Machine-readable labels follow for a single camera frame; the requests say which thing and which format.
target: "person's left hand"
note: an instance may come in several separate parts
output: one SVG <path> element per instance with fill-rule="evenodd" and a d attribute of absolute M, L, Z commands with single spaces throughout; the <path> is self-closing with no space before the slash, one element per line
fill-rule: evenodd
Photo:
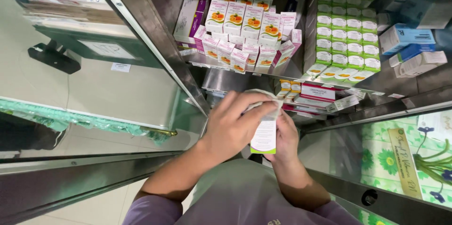
<path fill-rule="evenodd" d="M 221 163 L 238 154 L 254 136 L 260 120 L 277 109 L 272 98 L 263 93 L 238 93 L 230 91 L 209 114 L 206 134 L 197 142 Z M 242 115 L 246 108 L 263 101 Z"/>

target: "blue flower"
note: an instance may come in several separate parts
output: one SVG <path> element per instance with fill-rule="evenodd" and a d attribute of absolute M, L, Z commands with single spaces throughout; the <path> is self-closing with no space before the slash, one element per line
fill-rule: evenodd
<path fill-rule="evenodd" d="M 427 133 L 427 132 L 434 131 L 434 130 L 435 130 L 435 128 L 430 128 L 430 127 L 425 127 L 425 128 L 419 127 L 418 128 L 418 131 L 421 131 L 423 133 Z"/>
<path fill-rule="evenodd" d="M 436 193 L 436 192 L 430 192 L 430 194 L 435 197 L 436 200 L 438 200 L 440 203 L 444 203 L 446 202 L 443 198 L 443 196 L 441 196 L 440 193 Z"/>
<path fill-rule="evenodd" d="M 452 181 L 452 170 L 445 169 L 444 173 L 441 174 L 443 178 L 447 181 Z"/>

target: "green flower print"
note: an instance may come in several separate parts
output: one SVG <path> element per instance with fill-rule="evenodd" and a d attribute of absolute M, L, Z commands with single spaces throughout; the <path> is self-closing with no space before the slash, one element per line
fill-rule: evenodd
<path fill-rule="evenodd" d="M 392 225 L 389 222 L 382 221 L 376 215 L 372 215 L 372 214 L 369 215 L 368 221 L 369 221 L 369 225 Z"/>
<path fill-rule="evenodd" d="M 382 152 L 378 154 L 378 159 L 384 170 L 387 170 L 389 175 L 395 175 L 397 173 L 397 165 L 393 151 L 382 149 Z"/>
<path fill-rule="evenodd" d="M 372 166 L 373 166 L 372 153 L 370 153 L 368 149 L 364 149 L 362 168 L 364 170 L 369 170 L 370 168 L 372 168 Z"/>

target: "person's right hand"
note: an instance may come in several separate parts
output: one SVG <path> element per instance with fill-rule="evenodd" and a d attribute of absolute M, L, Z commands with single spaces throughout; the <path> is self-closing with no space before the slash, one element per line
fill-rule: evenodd
<path fill-rule="evenodd" d="M 282 109 L 276 119 L 276 154 L 264 154 L 271 162 L 287 163 L 298 160 L 298 131 L 292 118 Z"/>
<path fill-rule="evenodd" d="M 210 112 L 207 132 L 197 145 L 202 145 L 215 163 L 232 158 L 251 142 L 261 118 L 276 110 L 271 100 L 263 93 L 228 92 Z M 258 101 L 263 104 L 242 115 L 249 105 Z"/>

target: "green fabric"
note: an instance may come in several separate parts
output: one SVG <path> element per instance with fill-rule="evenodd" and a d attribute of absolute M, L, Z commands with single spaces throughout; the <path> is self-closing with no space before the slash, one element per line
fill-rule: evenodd
<path fill-rule="evenodd" d="M 403 194 L 400 183 L 399 172 L 395 163 L 395 156 L 392 150 L 387 129 L 403 128 L 410 145 L 411 154 L 415 154 L 424 140 L 424 134 L 418 131 L 418 117 L 407 117 L 389 121 L 363 125 L 363 158 L 361 165 L 361 183 L 378 187 L 390 192 Z M 444 150 L 445 142 L 434 140 L 428 137 L 419 149 L 419 155 L 428 157 Z M 432 158 L 429 161 L 436 161 L 451 157 L 452 150 Z M 452 186 L 444 184 L 441 195 L 445 202 L 440 203 L 430 192 L 439 192 L 441 183 L 433 180 L 422 171 L 418 171 L 419 183 L 422 190 L 423 200 L 452 207 Z M 370 225 L 375 224 L 374 218 L 369 220 Z"/>
<path fill-rule="evenodd" d="M 63 131 L 73 123 L 87 129 L 127 132 L 135 136 L 144 136 L 149 133 L 148 130 L 141 130 L 139 125 L 3 99 L 0 99 L 0 112 L 43 124 L 56 131 Z"/>

